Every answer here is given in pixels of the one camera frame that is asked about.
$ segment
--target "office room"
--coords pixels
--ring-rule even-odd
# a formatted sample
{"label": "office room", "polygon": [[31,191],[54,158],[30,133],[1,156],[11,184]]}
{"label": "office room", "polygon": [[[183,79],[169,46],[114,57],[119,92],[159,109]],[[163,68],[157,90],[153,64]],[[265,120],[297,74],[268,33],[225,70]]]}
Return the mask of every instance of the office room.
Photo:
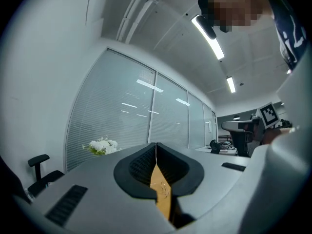
{"label": "office room", "polygon": [[4,224],[90,234],[304,229],[312,71],[301,8],[11,0],[0,41]]}

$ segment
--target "white ceiling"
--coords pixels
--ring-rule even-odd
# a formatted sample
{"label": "white ceiling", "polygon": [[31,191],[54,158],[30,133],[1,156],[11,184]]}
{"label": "white ceiling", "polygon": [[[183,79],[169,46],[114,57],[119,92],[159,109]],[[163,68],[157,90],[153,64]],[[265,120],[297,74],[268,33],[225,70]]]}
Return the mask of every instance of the white ceiling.
{"label": "white ceiling", "polygon": [[[107,0],[103,13],[103,36],[116,37],[130,1]],[[279,41],[271,18],[262,17],[249,28],[233,27],[228,33],[215,28],[225,55],[225,58],[217,60],[209,44],[191,23],[191,19],[200,14],[197,0],[157,1],[158,4],[153,4],[145,13],[130,44],[149,50],[172,65],[217,107],[226,105],[225,102],[263,97],[275,92],[286,79],[288,68],[279,52]],[[134,18],[145,2],[138,6]],[[231,94],[228,88],[227,76],[234,79],[235,94]]]}

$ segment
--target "metal pipe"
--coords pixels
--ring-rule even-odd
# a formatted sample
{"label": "metal pipe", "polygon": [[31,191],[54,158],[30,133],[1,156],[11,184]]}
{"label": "metal pipe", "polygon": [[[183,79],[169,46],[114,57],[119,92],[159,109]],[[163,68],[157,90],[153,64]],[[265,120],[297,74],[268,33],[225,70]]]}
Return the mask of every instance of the metal pipe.
{"label": "metal pipe", "polygon": [[118,38],[119,38],[119,35],[120,35],[121,29],[122,29],[122,27],[123,27],[123,24],[124,24],[124,22],[126,21],[127,16],[128,16],[128,13],[129,13],[129,11],[130,11],[132,5],[134,4],[134,2],[135,2],[135,0],[131,0],[131,2],[129,3],[129,5],[128,5],[127,9],[126,9],[125,14],[123,15],[123,18],[122,18],[122,20],[121,20],[120,26],[119,26],[119,28],[118,28],[116,40],[118,40]]}
{"label": "metal pipe", "polygon": [[142,20],[143,16],[145,15],[146,11],[150,8],[150,6],[153,4],[153,0],[149,0],[147,1],[143,8],[141,9],[141,11],[139,12],[136,20],[134,21],[134,23],[132,24],[132,27],[128,33],[128,37],[126,39],[126,44],[128,44],[135,32],[135,30],[137,29],[138,24],[140,23],[140,21]]}
{"label": "metal pipe", "polygon": [[123,20],[124,23],[122,25],[122,28],[120,30],[120,34],[118,36],[118,41],[122,41],[122,38],[125,34],[125,31],[127,30],[128,28],[128,24],[129,24],[129,21],[130,19],[132,18],[135,10],[137,9],[139,3],[141,2],[142,0],[135,0],[134,3],[132,4],[131,8],[129,9],[129,12],[128,12],[128,15],[127,17]]}

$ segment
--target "paper card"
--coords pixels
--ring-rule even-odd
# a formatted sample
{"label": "paper card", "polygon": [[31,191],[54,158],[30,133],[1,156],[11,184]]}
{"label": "paper card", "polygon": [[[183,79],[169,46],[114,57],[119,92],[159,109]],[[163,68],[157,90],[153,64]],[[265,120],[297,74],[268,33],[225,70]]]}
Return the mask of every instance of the paper card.
{"label": "paper card", "polygon": [[268,103],[257,109],[257,116],[262,118],[265,129],[272,127],[279,122],[278,114],[272,103]]}

